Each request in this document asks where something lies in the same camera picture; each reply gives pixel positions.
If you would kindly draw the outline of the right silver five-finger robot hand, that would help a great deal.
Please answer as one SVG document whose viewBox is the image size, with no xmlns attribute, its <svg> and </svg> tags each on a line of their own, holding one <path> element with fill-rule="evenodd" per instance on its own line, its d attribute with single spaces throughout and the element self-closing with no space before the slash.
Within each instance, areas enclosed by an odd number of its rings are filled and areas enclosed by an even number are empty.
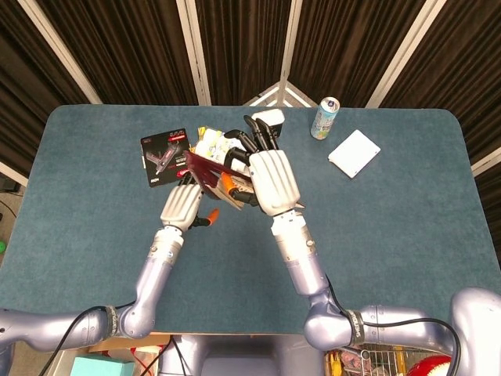
<svg viewBox="0 0 501 376">
<path fill-rule="evenodd" d="M 225 190 L 236 201 L 258 206 L 269 216 L 281 215 L 297 207 L 300 192 L 289 159 L 279 148 L 270 126 L 262 119 L 243 116 L 252 135 L 233 129 L 224 134 L 227 139 L 238 139 L 242 148 L 232 147 L 225 156 L 224 166 L 231 168 L 234 160 L 245 164 L 253 191 L 235 187 L 229 173 L 222 174 Z"/>
</svg>

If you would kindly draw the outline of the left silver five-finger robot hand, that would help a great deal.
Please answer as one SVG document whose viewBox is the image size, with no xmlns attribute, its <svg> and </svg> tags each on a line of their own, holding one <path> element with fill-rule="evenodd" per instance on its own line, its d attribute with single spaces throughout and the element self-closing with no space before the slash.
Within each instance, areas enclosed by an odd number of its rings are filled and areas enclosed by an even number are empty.
<svg viewBox="0 0 501 376">
<path fill-rule="evenodd" d="M 208 217 L 198 215 L 203 195 L 198 182 L 187 172 L 168 196 L 160 214 L 163 226 L 173 226 L 185 232 L 193 227 L 214 225 L 219 216 L 217 208 Z"/>
</svg>

